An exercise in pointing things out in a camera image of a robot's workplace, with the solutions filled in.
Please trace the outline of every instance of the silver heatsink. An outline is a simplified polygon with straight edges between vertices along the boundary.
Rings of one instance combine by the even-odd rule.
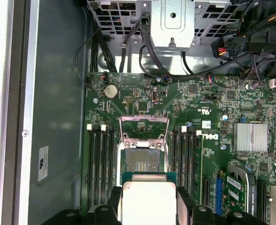
[[[234,151],[267,152],[268,126],[257,123],[234,124]]]

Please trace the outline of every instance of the green circuit board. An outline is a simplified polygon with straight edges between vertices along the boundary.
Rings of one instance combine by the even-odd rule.
[[[106,200],[109,189],[116,184],[118,166],[116,149],[120,141],[121,116],[151,115],[157,118],[168,118],[166,141],[169,148],[168,158],[171,170],[176,170],[176,157],[178,153],[174,133],[182,126],[188,126],[189,131],[194,131],[195,162],[192,196],[196,204],[202,204],[202,178],[210,179],[208,190],[208,206],[215,209],[216,206],[216,178],[220,171],[226,171],[229,164],[247,167],[257,178],[264,179],[268,184],[273,184],[276,169],[276,93],[268,93],[264,89],[251,90],[247,85],[254,81],[248,80],[235,89],[219,89],[212,86],[208,79],[198,78],[186,82],[166,80],[164,78],[146,77],[143,74],[108,74],[107,79],[101,80],[102,73],[88,75],[92,82],[97,82],[93,88],[87,88],[84,107],[84,145],[83,145],[83,186],[82,186],[82,210],[86,211],[91,203],[101,203]],[[237,76],[215,75],[214,82],[219,85],[230,86],[239,82]],[[114,85],[118,89],[115,98],[109,99],[104,93],[108,85]],[[268,125],[268,152],[264,153],[237,153],[233,150],[234,123],[264,123]],[[103,137],[97,134],[89,134],[87,126],[106,125],[109,130]],[[150,135],[158,135],[164,130],[164,126],[152,126],[147,123],[135,123],[128,126],[128,132],[137,133],[140,138]],[[183,137],[188,143],[189,136]],[[95,167],[91,161],[91,142],[95,145],[105,145],[104,151],[108,155],[100,154],[96,161],[100,162]],[[159,152],[152,157],[152,162],[158,165],[160,172],[164,171],[164,158],[166,152]],[[121,153],[120,173],[128,171],[130,159],[126,159]],[[109,187],[103,187],[101,181],[109,180]],[[95,199],[93,193],[103,190],[106,194],[101,199]]]

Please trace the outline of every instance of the gray metal panel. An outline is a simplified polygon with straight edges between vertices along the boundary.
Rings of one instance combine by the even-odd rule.
[[[74,68],[87,22],[73,2],[31,1],[19,224],[40,225],[61,210],[80,206],[84,92]],[[44,146],[49,147],[48,175],[38,182]]]
[[[234,151],[267,152],[268,126],[257,123],[234,124]]]

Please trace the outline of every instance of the chip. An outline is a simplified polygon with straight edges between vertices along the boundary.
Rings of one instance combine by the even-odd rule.
[[[196,94],[196,85],[195,84],[191,84],[188,86],[188,93]]]
[[[268,171],[268,163],[260,163],[260,170],[263,172]]]
[[[235,99],[236,92],[234,90],[229,90],[227,92],[227,99],[228,100],[234,100]]]

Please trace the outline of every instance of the connector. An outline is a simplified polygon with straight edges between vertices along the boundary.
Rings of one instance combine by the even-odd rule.
[[[227,48],[229,57],[236,58],[241,52],[245,50],[247,39],[245,37],[234,37],[234,39],[229,42]]]

